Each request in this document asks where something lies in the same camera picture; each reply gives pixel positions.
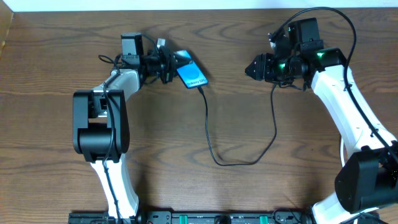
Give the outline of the blue Galaxy smartphone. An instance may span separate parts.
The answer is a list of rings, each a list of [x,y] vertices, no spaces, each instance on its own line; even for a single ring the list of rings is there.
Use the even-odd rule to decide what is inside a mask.
[[[197,88],[208,84],[208,80],[200,70],[199,66],[192,60],[190,54],[186,50],[179,50],[176,52],[178,56],[191,59],[187,65],[177,69],[177,73],[184,85],[188,88]]]

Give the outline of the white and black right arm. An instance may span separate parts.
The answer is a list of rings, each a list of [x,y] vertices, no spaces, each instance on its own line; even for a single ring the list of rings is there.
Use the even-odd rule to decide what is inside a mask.
[[[259,54],[245,74],[281,88],[296,79],[313,90],[345,147],[334,192],[311,206],[302,223],[350,223],[397,202],[397,139],[377,119],[357,87],[349,57],[325,48],[314,18],[288,21],[269,34],[272,53]]]

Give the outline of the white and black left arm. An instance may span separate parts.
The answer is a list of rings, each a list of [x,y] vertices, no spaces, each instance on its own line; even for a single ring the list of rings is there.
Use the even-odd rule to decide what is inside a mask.
[[[146,223],[139,208],[126,164],[130,144],[127,101],[145,84],[147,77],[171,82],[177,70],[193,60],[185,50],[173,51],[164,39],[144,51],[144,34],[121,34],[122,52],[110,63],[109,77],[90,90],[73,94],[73,147],[96,171],[108,201],[108,211],[70,213],[69,223]]]

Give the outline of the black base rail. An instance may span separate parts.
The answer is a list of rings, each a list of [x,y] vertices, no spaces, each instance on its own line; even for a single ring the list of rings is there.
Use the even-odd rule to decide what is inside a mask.
[[[133,223],[133,224],[273,224],[273,223],[315,223],[307,214],[300,212],[276,211],[270,213],[176,213],[169,211],[151,211],[136,217],[116,218],[103,213],[70,213],[68,224],[83,223]],[[378,214],[368,213],[350,218],[342,223],[386,223]]]

